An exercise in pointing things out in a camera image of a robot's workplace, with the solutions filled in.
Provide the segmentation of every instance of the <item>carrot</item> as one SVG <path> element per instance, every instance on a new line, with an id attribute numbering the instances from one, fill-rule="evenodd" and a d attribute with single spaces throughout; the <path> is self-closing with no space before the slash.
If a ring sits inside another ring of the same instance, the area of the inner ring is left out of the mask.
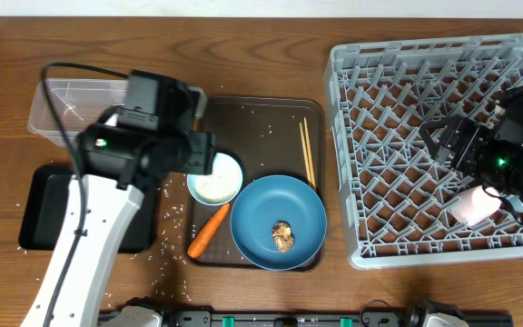
<path id="1" fill-rule="evenodd" d="M 211 217 L 209 222 L 205 224 L 205 226 L 201 229 L 197 237 L 192 240 L 191 245 L 189 245 L 189 250 L 187 250 L 187 254 L 189 254 L 190 257 L 193 259 L 196 259 L 198 256 L 200 256 L 203 251 L 205 251 L 205 248 L 207 247 L 207 244 L 211 241 L 213 238 L 213 235 L 217 231 L 217 228 L 222 223 L 223 218 L 227 215 L 229 212 L 229 204 L 224 204 L 217 213 Z"/>

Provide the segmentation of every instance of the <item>white bowl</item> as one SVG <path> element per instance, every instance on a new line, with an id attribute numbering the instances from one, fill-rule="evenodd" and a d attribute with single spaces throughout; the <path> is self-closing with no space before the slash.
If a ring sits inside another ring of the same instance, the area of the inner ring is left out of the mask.
<path id="1" fill-rule="evenodd" d="M 242 184 L 242 168 L 227 154 L 215 155 L 212 174 L 187 175 L 189 193 L 205 205 L 228 203 L 240 192 Z"/>

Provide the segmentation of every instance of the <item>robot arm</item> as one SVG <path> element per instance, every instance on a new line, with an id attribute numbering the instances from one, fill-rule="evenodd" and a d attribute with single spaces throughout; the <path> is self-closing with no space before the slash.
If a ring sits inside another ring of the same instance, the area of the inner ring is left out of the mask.
<path id="1" fill-rule="evenodd" d="M 128 79 L 124 105 L 109 108 L 77 136 L 86 190 L 84 226 L 78 227 L 82 207 L 73 177 L 64 224 L 24 327 L 95 326 L 116 253 L 143 192 L 169 172 L 211 173 L 216 137 L 192 131 L 193 118 L 204 111 L 201 89 L 139 71 Z M 62 275 L 65 263 L 70 264 Z M 128 312 L 122 319 L 135 314 L 146 312 Z"/>
<path id="2" fill-rule="evenodd" d="M 76 248 L 54 307 L 52 326 L 96 325 L 102 295 L 113 269 L 116 253 L 130 221 L 143 202 L 143 193 L 140 190 L 133 185 L 120 190 L 116 188 L 116 181 L 113 179 L 86 175 L 84 185 L 89 209 L 84 226 L 87 236 L 80 239 Z M 44 324 L 55 284 L 72 245 L 80 212 L 76 180 L 70 182 L 69 194 L 64 224 L 52 260 L 22 327 Z"/>
<path id="3" fill-rule="evenodd" d="M 455 305 L 426 300 L 410 306 L 400 327 L 469 327 L 463 313 Z"/>
<path id="4" fill-rule="evenodd" d="M 507 90 L 496 105 L 504 115 L 493 130 L 466 117 L 451 116 L 422 125 L 419 133 L 433 159 L 451 158 L 451 168 L 501 193 L 518 195 L 523 203 L 523 87 Z M 435 142 L 429 131 L 438 128 L 444 129 Z M 510 203 L 500 200 L 523 224 Z"/>

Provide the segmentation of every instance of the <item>blue bowl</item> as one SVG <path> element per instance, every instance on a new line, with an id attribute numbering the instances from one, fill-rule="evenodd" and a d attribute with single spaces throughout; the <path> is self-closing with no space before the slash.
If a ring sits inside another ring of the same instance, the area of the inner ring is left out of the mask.
<path id="1" fill-rule="evenodd" d="M 294 245 L 276 247 L 271 230 L 277 222 L 291 227 Z M 273 175 L 249 184 L 232 208 L 235 245 L 252 263 L 269 270 L 289 270 L 310 260 L 326 237 L 326 211 L 320 197 L 302 181 Z"/>

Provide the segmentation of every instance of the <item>gray dish rack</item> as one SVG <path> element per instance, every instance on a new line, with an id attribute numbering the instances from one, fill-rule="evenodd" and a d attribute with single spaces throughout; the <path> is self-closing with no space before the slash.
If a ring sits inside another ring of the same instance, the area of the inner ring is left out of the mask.
<path id="1" fill-rule="evenodd" d="M 473 179 L 430 159 L 419 126 L 497 121 L 523 85 L 523 34 L 338 45 L 324 73 L 347 256 L 356 269 L 523 257 L 509 213 L 473 227 L 449 212 Z"/>

